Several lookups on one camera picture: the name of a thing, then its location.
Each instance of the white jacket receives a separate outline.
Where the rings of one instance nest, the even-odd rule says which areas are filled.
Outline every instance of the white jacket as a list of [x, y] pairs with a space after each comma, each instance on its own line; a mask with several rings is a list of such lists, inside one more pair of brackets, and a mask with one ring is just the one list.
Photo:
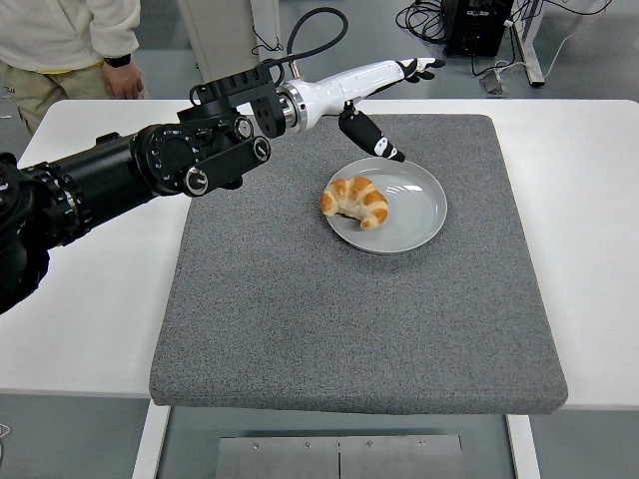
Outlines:
[[0, 0], [0, 60], [22, 70], [78, 70], [138, 48], [140, 0]]

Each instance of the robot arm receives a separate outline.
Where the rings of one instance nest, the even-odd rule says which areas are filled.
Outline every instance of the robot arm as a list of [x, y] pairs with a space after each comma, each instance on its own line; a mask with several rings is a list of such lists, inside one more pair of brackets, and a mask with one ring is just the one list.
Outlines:
[[[180, 123], [127, 137], [106, 135], [90, 150], [23, 170], [12, 155], [0, 155], [0, 313], [38, 287], [48, 249], [158, 196], [238, 188], [244, 173], [269, 160], [265, 137], [306, 130], [322, 115], [364, 118], [354, 113], [356, 102], [399, 81], [427, 78], [428, 66], [439, 65], [432, 59], [381, 62], [317, 84], [293, 80], [276, 89], [269, 66], [260, 65], [194, 87], [194, 106], [178, 113]], [[264, 136], [256, 136], [251, 120], [239, 113], [245, 103]]]
[[355, 105], [403, 80], [416, 83], [434, 75], [441, 60], [413, 58], [385, 61], [348, 70], [317, 83], [294, 79], [278, 88], [286, 104], [287, 126], [294, 131], [312, 128], [324, 115], [339, 116], [339, 129], [367, 153], [402, 162], [404, 155], [388, 142], [381, 130]]

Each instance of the gray felt mat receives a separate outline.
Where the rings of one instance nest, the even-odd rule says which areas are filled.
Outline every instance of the gray felt mat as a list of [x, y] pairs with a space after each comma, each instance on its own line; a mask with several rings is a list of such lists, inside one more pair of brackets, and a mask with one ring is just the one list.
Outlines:
[[192, 203], [151, 372], [157, 404], [536, 414], [564, 403], [490, 119], [373, 119], [441, 182], [439, 234], [401, 254], [352, 247], [318, 202], [366, 153], [331, 118], [273, 140], [239, 190]]

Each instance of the black equipment box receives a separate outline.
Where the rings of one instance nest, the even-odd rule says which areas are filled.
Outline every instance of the black equipment box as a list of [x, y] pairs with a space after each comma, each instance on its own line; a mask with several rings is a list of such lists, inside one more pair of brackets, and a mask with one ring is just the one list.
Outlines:
[[514, 0], [441, 0], [446, 56], [494, 57]]

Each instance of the white plate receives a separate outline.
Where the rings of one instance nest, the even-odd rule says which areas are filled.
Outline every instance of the white plate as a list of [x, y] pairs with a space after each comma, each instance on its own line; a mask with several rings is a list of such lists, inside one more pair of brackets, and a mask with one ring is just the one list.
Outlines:
[[437, 179], [411, 162], [373, 157], [357, 160], [339, 170], [328, 182], [356, 176], [369, 178], [388, 200], [388, 217], [374, 230], [364, 231], [359, 221], [343, 215], [326, 217], [335, 232], [368, 252], [396, 253], [426, 243], [441, 229], [448, 204]]

